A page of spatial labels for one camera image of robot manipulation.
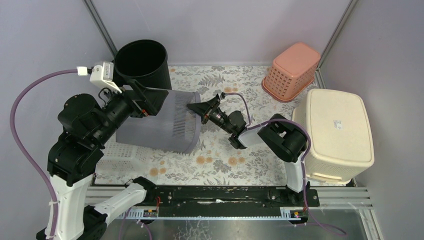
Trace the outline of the pink perforated plastic basket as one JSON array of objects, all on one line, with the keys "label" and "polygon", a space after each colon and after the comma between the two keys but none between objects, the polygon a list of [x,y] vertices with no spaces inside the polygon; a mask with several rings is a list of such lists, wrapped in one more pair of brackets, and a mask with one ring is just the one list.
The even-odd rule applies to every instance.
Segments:
[{"label": "pink perforated plastic basket", "polygon": [[320,60],[319,52],[297,42],[273,60],[262,89],[279,102],[290,102],[314,81]]}]

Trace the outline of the cream plastic laundry basket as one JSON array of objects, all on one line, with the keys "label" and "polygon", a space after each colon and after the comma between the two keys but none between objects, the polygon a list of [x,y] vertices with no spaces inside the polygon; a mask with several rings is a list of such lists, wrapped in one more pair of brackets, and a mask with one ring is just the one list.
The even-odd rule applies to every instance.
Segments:
[{"label": "cream plastic laundry basket", "polygon": [[311,139],[304,160],[309,179],[347,184],[374,164],[372,131],[360,96],[311,89],[293,110],[291,119],[304,127]]}]

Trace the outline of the white perforated plastic basket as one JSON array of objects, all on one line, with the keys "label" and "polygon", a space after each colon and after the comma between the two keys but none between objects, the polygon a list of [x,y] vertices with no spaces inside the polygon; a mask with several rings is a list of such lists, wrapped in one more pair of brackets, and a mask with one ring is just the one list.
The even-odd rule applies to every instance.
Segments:
[{"label": "white perforated plastic basket", "polygon": [[102,150],[103,157],[96,164],[96,171],[139,173],[153,154],[153,149],[108,141]]}]

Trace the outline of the black round waste bin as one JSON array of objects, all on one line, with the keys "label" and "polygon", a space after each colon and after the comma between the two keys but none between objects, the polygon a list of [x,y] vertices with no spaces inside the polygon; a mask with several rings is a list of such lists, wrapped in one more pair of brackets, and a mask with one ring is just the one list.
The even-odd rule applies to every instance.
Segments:
[{"label": "black round waste bin", "polygon": [[119,86],[134,79],[145,87],[172,89],[168,53],[158,41],[140,39],[120,48],[113,59],[113,81]]}]

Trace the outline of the grey ribbed waste bin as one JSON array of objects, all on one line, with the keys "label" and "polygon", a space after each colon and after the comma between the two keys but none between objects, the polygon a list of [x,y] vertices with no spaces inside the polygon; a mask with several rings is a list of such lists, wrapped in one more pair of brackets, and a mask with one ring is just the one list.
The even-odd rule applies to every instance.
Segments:
[{"label": "grey ribbed waste bin", "polygon": [[115,133],[121,144],[189,154],[200,138],[201,117],[187,108],[199,103],[197,92],[169,90],[156,116],[129,117]]}]

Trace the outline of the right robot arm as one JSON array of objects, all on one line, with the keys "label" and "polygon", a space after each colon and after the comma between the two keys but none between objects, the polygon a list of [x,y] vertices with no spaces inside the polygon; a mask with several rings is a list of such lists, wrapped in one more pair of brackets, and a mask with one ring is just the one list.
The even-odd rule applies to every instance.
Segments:
[{"label": "right robot arm", "polygon": [[301,205],[306,199],[307,185],[305,155],[310,150],[310,137],[298,123],[280,114],[271,119],[252,125],[245,120],[241,111],[226,114],[220,109],[226,93],[217,94],[204,102],[189,103],[187,108],[201,118],[202,124],[212,122],[229,134],[229,142],[235,149],[246,149],[257,144],[266,144],[284,163],[287,182],[287,201],[293,206]]}]

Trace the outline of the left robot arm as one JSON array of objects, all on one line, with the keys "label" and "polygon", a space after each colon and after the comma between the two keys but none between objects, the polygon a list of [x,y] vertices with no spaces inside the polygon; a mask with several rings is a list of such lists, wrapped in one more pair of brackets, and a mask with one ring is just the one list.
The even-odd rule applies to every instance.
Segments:
[{"label": "left robot arm", "polygon": [[129,89],[105,87],[100,106],[86,93],[69,98],[58,115],[63,131],[48,153],[47,171],[55,198],[44,235],[52,240],[98,240],[108,225],[132,206],[155,200],[154,184],[138,177],[119,194],[95,205],[85,203],[106,142],[130,117],[156,116],[169,92],[129,80]]}]

